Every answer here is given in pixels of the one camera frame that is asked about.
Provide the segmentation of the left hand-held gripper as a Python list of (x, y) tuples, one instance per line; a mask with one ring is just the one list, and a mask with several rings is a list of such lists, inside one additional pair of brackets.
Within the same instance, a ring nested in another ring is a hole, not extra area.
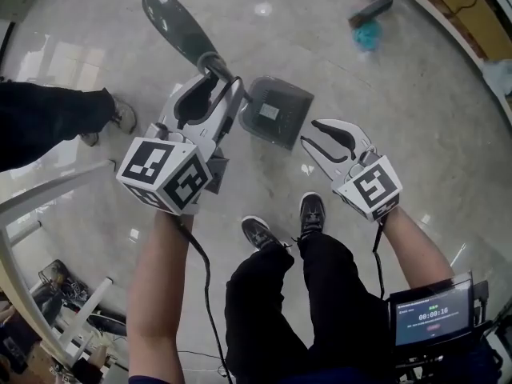
[(132, 141), (117, 180), (141, 203), (193, 215), (201, 192), (219, 192), (229, 160), (218, 144), (233, 125), (245, 87), (235, 77), (212, 98), (218, 81), (213, 74), (199, 74), (177, 88), (159, 122)]

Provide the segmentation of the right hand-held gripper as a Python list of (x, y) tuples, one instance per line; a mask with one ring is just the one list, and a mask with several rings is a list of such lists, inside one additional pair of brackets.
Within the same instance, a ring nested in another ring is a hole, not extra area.
[(402, 184), (388, 157), (377, 153), (360, 126), (332, 118), (316, 119), (311, 125), (350, 152), (335, 158), (313, 139), (300, 137), (304, 150), (334, 180), (331, 189), (345, 204), (370, 222), (382, 219), (398, 206)]

